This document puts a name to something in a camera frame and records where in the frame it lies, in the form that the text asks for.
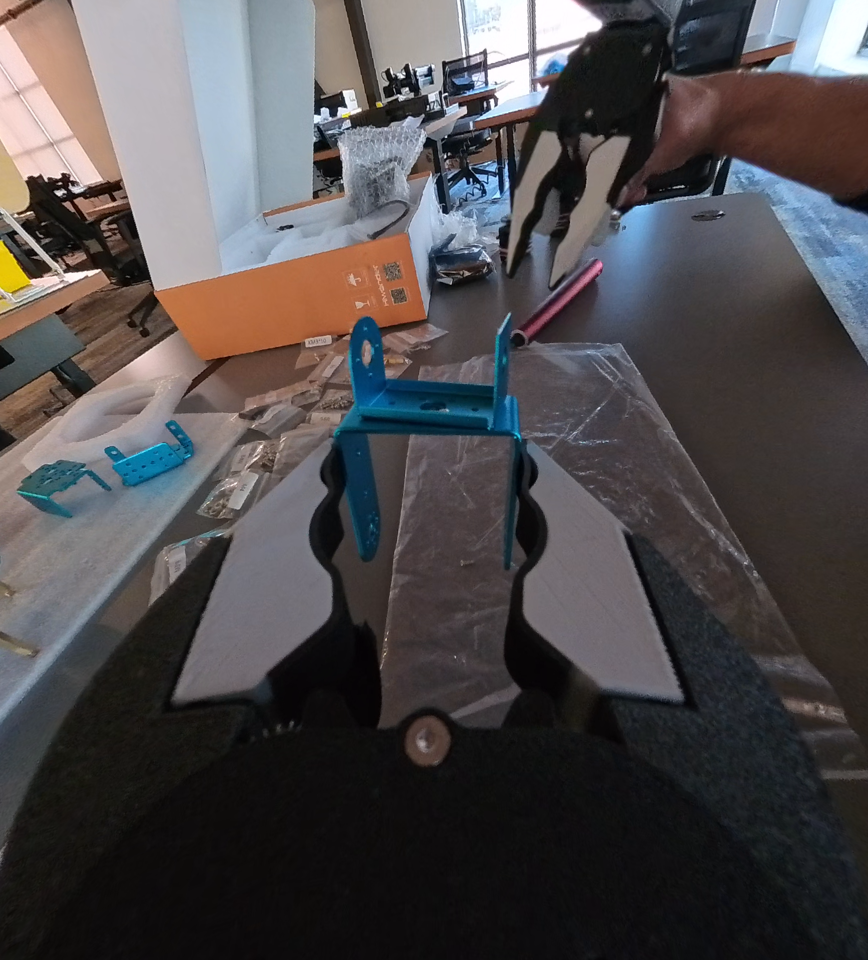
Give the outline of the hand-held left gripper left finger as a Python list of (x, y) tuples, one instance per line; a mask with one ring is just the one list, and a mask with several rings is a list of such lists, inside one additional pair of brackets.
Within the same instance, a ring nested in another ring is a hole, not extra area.
[(269, 674), (323, 626), (331, 577), (311, 546), (315, 510), (328, 495), (317, 447), (234, 526), (171, 704), (271, 699)]

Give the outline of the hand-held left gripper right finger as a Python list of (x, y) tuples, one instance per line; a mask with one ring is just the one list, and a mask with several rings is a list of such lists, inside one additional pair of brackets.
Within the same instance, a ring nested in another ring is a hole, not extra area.
[(683, 704), (632, 535), (533, 442), (522, 448), (505, 663), (524, 689)]

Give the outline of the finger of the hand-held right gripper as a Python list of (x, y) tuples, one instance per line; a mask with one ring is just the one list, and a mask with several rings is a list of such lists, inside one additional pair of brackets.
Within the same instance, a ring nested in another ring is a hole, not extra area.
[(531, 236), (545, 215), (560, 164), (558, 137), (538, 137), (533, 149), (524, 149), (518, 168), (519, 180), (512, 197), (509, 223), (507, 277), (513, 278), (527, 252)]
[(570, 213), (566, 233), (555, 251), (549, 276), (554, 290), (576, 267), (581, 254), (612, 210), (608, 194), (631, 144), (629, 135), (599, 138), (584, 164), (584, 189)]

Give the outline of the long-legged blue U bracket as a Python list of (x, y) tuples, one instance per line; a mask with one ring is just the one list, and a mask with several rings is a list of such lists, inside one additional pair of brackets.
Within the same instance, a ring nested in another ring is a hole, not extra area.
[(498, 429), (463, 426), (439, 426), (422, 423), (380, 421), (350, 411), (334, 434), (335, 447), (343, 459), (345, 493), (359, 556), (369, 562), (376, 555), (381, 534), (381, 510), (375, 485), (368, 436), (419, 435), (507, 438), (511, 441), (508, 468), (507, 506), (503, 541), (503, 567), (512, 568), (512, 549), (518, 498), (519, 463), (522, 436), (517, 426)]

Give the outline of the short-legged blue U bracket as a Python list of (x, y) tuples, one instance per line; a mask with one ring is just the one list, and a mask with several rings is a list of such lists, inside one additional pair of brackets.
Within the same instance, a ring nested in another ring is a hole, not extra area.
[(492, 385), (454, 381), (389, 379), (382, 338), (373, 318), (356, 321), (349, 340), (348, 361), (353, 408), (342, 424), (368, 431), (490, 435), (519, 439), (516, 398), (509, 394), (512, 315), (495, 337)]

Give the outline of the person's right forearm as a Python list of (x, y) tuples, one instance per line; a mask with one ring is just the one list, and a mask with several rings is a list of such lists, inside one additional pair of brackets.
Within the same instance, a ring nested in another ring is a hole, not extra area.
[(737, 71), (704, 84), (711, 146), (868, 215), (868, 77)]

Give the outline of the red electric screwdriver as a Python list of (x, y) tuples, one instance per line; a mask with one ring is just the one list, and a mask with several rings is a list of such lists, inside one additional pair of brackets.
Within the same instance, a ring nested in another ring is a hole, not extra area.
[(599, 258), (574, 270), (562, 280), (557, 288), (536, 307), (524, 323), (512, 331), (511, 344), (515, 349), (526, 347), (536, 341), (539, 334), (569, 306), (579, 294), (583, 293), (602, 274), (604, 264)]

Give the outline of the dark plastic parts bag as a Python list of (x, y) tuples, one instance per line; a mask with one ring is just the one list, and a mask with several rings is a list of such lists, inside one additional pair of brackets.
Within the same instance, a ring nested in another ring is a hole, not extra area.
[(443, 243), (431, 251), (430, 265), (434, 282), (448, 287), (484, 280), (495, 271), (490, 253), (481, 244), (450, 247)]

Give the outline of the clear plastic bag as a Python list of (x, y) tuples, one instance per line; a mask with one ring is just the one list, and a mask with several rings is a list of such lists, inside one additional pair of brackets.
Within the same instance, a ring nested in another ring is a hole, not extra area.
[[(647, 539), (753, 656), (825, 780), (868, 780), (868, 755), (630, 356), (619, 344), (512, 355), (522, 435)], [(502, 565), (510, 446), (409, 439), (381, 654), (383, 725), (428, 705), (498, 719), (513, 570)], [(461, 560), (473, 560), (461, 568)]]

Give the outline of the bubble wrap bundle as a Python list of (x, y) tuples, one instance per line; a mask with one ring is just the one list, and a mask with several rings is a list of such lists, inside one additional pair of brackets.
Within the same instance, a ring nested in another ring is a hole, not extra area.
[(410, 202), (408, 175), (426, 140), (422, 126), (406, 121), (391, 126), (352, 127), (342, 134), (338, 149), (344, 196), (356, 219), (393, 201)]

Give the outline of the pile of small screw bags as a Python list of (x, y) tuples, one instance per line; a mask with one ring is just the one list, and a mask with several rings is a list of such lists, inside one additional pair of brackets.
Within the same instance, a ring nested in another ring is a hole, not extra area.
[(306, 380), (252, 400), (244, 412), (248, 439), (236, 444), (215, 472), (199, 517), (215, 527), (165, 546), (152, 572), (150, 601), (159, 599), (211, 541), (229, 536), (234, 523), (270, 493), (324, 443), (353, 407), (348, 339), (304, 351), (299, 367)]

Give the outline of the white foam sheet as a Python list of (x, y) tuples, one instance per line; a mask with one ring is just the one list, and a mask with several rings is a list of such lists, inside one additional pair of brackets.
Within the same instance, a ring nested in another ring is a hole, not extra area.
[(92, 463), (113, 490), (80, 480), (58, 498), (72, 511), (70, 518), (37, 510), (17, 493), (30, 472), (23, 457), (53, 422), (0, 456), (0, 578), (15, 589), (11, 598), (0, 596), (0, 631), (39, 649), (35, 657), (0, 649), (0, 725), (52, 670), (245, 431), (231, 413), (181, 413), (176, 420), (195, 446), (186, 464), (131, 487), (105, 466), (105, 459)]

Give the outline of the orange and white cardboard box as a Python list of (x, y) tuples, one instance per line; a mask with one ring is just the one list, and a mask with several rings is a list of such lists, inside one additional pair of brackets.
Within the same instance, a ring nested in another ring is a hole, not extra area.
[(426, 319), (435, 188), (315, 200), (312, 2), (73, 8), (155, 293), (202, 359)]

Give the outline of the blue flat plate bracket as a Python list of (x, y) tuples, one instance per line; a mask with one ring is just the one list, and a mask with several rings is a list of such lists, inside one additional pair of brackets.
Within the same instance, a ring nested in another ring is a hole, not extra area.
[(116, 446), (109, 446), (104, 450), (125, 486), (135, 487), (175, 470), (194, 455), (193, 442), (176, 420), (167, 421), (165, 427), (177, 443), (161, 441), (130, 456)]

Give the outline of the teal perforated bracket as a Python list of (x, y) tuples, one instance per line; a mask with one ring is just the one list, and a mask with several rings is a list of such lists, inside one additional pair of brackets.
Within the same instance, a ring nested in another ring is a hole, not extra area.
[(71, 519), (73, 513), (58, 503), (55, 496), (67, 492), (84, 477), (93, 480), (104, 491), (112, 492), (112, 486), (91, 470), (86, 463), (58, 460), (45, 463), (25, 477), (17, 488), (17, 494), (45, 514)]

